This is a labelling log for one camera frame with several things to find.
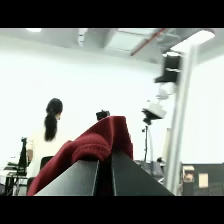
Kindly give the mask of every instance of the person's dark hair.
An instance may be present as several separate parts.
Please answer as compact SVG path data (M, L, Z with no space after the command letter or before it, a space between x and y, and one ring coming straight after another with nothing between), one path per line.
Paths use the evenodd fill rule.
M56 114L60 114L63 110L62 102L59 99L52 99L47 105L47 116L45 118L45 140L52 141L57 133Z

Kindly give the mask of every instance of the white ceiling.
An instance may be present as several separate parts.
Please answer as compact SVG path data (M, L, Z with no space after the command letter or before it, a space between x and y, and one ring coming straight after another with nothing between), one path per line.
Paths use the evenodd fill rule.
M146 45L136 55L130 56L130 52L145 39L149 39L157 29L159 28L89 28L85 34L83 50L160 63L162 60L161 51L169 49L175 45L175 42L178 43L180 39L186 38L191 33L193 34L199 28L172 28L175 31L175 35L161 35L157 40ZM201 46L200 54L209 55L212 50L224 45L224 28L213 28L213 30L216 33L216 37ZM113 34L113 38L110 38L108 41L112 31L116 35ZM0 28L0 35L63 48L80 48L77 42L79 28L43 28L40 33L32 33L25 28Z

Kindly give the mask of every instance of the red towel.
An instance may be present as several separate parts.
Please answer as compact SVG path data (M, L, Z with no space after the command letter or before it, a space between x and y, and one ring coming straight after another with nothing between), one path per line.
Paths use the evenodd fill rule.
M27 195L35 195L80 159L91 157L103 162L111 154L112 148L123 150L133 159L133 145L125 117L106 117L76 140L66 142L33 180Z

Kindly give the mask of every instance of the person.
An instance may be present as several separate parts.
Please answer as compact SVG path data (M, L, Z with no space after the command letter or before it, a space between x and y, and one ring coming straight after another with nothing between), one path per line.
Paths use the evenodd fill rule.
M28 160L27 177L36 177L40 171L41 160L44 157L54 156L66 142L58 133L63 104L59 99L52 99L46 108L47 116L44 125L27 138L26 150Z

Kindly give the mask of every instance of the wall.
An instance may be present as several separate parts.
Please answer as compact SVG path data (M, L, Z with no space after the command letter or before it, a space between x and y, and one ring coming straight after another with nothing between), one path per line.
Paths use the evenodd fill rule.
M42 124L53 97L63 101L60 126L68 138L93 125L101 109L126 116L134 158L142 159L141 109L160 74L159 65L0 37L1 160L21 150L21 137ZM153 126L155 158L165 129L165 120Z
M224 51L200 63L192 74L182 161L224 162Z

